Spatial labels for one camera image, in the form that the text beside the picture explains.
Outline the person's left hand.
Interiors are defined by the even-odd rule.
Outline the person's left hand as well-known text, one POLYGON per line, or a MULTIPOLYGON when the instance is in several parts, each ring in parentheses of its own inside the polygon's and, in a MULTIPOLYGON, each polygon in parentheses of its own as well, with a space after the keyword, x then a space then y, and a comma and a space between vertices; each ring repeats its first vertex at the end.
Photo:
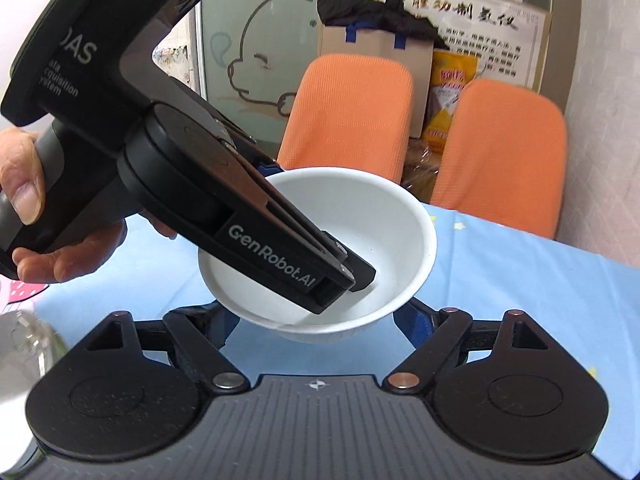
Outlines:
POLYGON ((26 226, 1 197, 1 274, 12 280, 18 278, 14 249, 54 252, 143 210, 122 183, 116 159, 62 122, 52 122, 35 149, 46 187, 39 219, 26 226))

